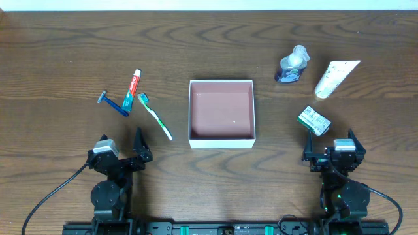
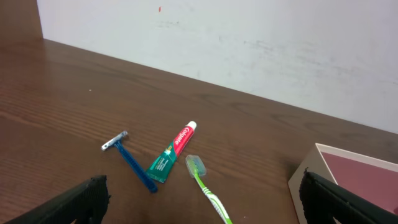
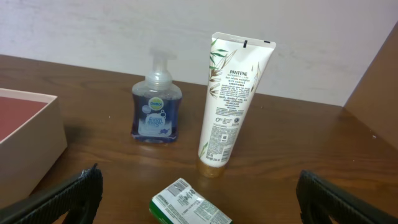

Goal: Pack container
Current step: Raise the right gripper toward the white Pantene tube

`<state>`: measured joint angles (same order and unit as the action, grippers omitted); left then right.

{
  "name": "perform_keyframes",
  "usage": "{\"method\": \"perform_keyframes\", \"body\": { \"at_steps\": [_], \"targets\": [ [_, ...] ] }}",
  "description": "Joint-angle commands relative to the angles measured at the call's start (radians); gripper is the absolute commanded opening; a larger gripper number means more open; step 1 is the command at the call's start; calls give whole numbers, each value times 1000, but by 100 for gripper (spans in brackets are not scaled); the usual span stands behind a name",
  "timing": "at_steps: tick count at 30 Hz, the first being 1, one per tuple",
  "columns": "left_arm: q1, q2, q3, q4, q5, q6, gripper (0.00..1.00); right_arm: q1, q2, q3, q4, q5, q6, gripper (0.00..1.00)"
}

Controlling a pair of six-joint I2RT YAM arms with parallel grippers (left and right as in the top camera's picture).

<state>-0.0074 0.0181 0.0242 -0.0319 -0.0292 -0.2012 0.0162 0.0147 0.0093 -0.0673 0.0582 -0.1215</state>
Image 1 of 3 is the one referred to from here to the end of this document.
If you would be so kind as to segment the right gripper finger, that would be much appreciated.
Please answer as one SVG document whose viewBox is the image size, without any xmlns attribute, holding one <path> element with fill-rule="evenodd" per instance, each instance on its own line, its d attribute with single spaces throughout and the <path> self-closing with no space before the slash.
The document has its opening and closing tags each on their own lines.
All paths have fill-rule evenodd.
<svg viewBox="0 0 418 235">
<path fill-rule="evenodd" d="M 306 145 L 304 147 L 303 155 L 310 155 L 313 153 L 312 132 L 308 131 Z"/>
<path fill-rule="evenodd" d="M 348 130 L 348 138 L 352 139 L 357 152 L 365 152 L 365 148 L 362 146 L 362 144 L 358 141 L 357 137 L 354 135 L 353 130 Z"/>
</svg>

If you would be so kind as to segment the blue disposable razor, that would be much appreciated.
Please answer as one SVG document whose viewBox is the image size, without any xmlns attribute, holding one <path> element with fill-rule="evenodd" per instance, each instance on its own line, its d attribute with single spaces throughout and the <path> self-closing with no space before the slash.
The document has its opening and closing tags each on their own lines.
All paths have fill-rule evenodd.
<svg viewBox="0 0 418 235">
<path fill-rule="evenodd" d="M 102 101 L 107 102 L 111 107 L 113 107 L 113 109 L 115 109 L 118 113 L 120 113 L 122 116 L 124 117 L 128 117 L 129 113 L 125 110 L 123 110 L 119 105 L 117 105 L 115 102 L 113 102 L 112 100 L 110 100 L 107 96 L 106 96 L 106 90 L 104 90 L 101 95 L 99 96 L 97 103 L 101 103 Z"/>
</svg>

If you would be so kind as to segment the green white soap box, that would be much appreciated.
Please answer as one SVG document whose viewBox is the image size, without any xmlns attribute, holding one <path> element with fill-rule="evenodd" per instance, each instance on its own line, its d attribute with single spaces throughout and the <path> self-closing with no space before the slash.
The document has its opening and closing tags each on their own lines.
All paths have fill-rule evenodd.
<svg viewBox="0 0 418 235">
<path fill-rule="evenodd" d="M 303 126 L 308 128 L 316 136 L 322 136 L 331 126 L 331 122 L 320 113 L 316 112 L 311 106 L 307 106 L 302 111 L 297 117 L 297 121 L 303 124 Z"/>
</svg>

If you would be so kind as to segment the red green toothpaste tube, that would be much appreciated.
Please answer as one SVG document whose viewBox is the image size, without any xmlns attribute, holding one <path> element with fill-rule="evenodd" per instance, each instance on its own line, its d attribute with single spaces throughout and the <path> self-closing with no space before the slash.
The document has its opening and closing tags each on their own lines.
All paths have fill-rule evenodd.
<svg viewBox="0 0 418 235">
<path fill-rule="evenodd" d="M 132 109 L 132 105 L 135 99 L 135 93 L 137 90 L 138 83 L 140 81 L 141 73 L 142 73 L 141 69 L 136 69 L 131 79 L 131 82 L 129 84 L 129 88 L 127 90 L 127 93 L 125 95 L 125 98 L 121 107 L 126 112 L 130 112 Z"/>
</svg>

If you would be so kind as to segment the green white toothbrush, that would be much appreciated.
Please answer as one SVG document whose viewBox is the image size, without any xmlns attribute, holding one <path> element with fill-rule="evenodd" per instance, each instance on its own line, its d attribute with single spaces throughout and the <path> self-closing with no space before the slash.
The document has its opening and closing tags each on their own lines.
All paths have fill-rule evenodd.
<svg viewBox="0 0 418 235">
<path fill-rule="evenodd" d="M 137 95 L 139 101 L 141 102 L 141 104 L 145 107 L 145 109 L 153 116 L 153 118 L 158 122 L 159 126 L 162 128 L 163 132 L 166 134 L 167 138 L 170 141 L 173 141 L 173 137 L 169 131 L 169 129 L 166 127 L 166 125 L 161 121 L 161 119 L 159 118 L 159 116 L 157 115 L 157 113 L 152 110 L 149 106 L 149 98 L 145 93 L 140 93 L 139 95 Z"/>
</svg>

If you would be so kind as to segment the white lotion tube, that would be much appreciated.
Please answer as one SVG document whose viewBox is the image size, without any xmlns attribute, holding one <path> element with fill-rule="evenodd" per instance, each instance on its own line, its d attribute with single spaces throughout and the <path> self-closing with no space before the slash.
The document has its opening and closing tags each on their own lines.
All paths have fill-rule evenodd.
<svg viewBox="0 0 418 235">
<path fill-rule="evenodd" d="M 360 62 L 360 60 L 330 62 L 314 89 L 316 97 L 320 99 L 328 98 Z"/>
</svg>

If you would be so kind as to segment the white cardboard box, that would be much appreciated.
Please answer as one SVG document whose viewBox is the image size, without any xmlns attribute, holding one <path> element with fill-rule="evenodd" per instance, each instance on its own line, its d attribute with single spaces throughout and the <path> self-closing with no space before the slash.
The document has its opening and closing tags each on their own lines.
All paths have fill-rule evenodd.
<svg viewBox="0 0 418 235">
<path fill-rule="evenodd" d="M 253 81 L 190 81 L 188 140 L 192 149 L 251 149 L 256 141 Z"/>
</svg>

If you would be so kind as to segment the clear pump soap bottle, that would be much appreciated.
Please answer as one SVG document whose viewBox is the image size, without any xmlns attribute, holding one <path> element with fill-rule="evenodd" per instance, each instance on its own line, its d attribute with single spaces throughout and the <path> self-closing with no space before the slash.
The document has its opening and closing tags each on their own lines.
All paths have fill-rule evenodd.
<svg viewBox="0 0 418 235">
<path fill-rule="evenodd" d="M 280 69 L 275 75 L 275 81 L 279 83 L 297 82 L 309 60 L 310 56 L 306 48 L 302 45 L 296 45 L 292 53 L 280 61 Z"/>
</svg>

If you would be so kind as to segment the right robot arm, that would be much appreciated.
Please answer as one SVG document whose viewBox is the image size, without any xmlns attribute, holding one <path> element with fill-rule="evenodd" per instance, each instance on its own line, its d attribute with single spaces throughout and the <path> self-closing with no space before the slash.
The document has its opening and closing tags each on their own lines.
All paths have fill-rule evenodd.
<svg viewBox="0 0 418 235">
<path fill-rule="evenodd" d="M 348 174 L 361 164 L 365 153 L 352 130 L 347 138 L 334 140 L 324 153 L 314 153 L 312 132 L 308 132 L 302 160 L 310 163 L 310 171 L 320 173 L 320 206 L 326 212 L 308 225 L 308 234 L 362 234 L 361 219 L 368 214 L 370 191 Z"/>
</svg>

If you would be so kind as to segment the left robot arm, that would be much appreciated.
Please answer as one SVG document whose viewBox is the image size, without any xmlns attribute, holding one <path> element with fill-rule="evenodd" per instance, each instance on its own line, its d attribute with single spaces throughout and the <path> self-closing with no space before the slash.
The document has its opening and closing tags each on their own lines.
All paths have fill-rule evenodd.
<svg viewBox="0 0 418 235">
<path fill-rule="evenodd" d="M 120 159 L 115 141 L 106 135 L 88 151 L 87 166 L 107 177 L 91 191 L 92 234 L 145 233 L 144 223 L 131 215 L 133 173 L 144 170 L 145 164 L 153 160 L 141 128 L 135 133 L 133 151 L 134 157 Z"/>
</svg>

